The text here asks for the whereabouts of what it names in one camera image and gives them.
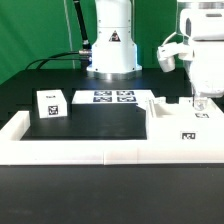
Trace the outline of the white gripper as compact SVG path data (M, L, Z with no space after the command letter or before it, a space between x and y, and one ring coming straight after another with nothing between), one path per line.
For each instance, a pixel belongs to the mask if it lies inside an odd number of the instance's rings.
M224 95L224 42L191 41L191 61L186 63L193 92L201 98L201 110L207 108L208 98ZM200 100L194 97L194 108L200 110Z

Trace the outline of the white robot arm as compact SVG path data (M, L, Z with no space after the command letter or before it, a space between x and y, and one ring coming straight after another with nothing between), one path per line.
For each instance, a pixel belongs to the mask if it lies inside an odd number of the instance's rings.
M164 72L183 61L193 95L202 110L210 98L224 96L224 0L176 0L175 31L157 48ZM97 38L87 74L113 80L137 76L138 48L133 40L131 0L95 0Z

